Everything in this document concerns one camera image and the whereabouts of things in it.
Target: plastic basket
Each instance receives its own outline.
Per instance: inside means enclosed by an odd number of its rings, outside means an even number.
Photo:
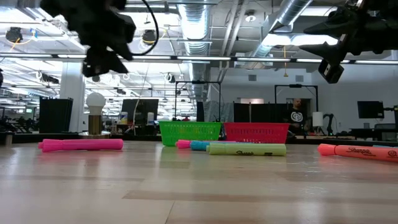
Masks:
[[[224,123],[224,128],[228,141],[284,144],[289,124]]]
[[[165,146],[175,146],[178,140],[218,140],[221,123],[159,121],[162,142]]]

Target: green basket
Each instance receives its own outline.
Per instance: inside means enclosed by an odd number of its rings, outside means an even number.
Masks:
[[[159,121],[162,142],[165,146],[175,146],[178,140],[218,140],[221,123]]]

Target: man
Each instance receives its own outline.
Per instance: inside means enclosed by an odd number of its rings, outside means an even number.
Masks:
[[[289,123],[289,131],[298,134],[303,132],[306,116],[301,110],[301,99],[293,99],[293,108],[289,109],[284,121]]]

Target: red basket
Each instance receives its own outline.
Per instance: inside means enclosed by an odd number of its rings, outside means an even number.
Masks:
[[[287,123],[224,123],[227,141],[285,144]]]

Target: black t-shirt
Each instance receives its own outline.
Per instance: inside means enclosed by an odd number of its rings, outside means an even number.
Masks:
[[[295,128],[291,126],[289,129],[291,131],[299,131],[301,130],[301,125],[304,125],[305,120],[307,119],[305,113],[301,110],[296,110],[291,108],[287,111],[286,117],[289,124],[299,124],[300,128]]]

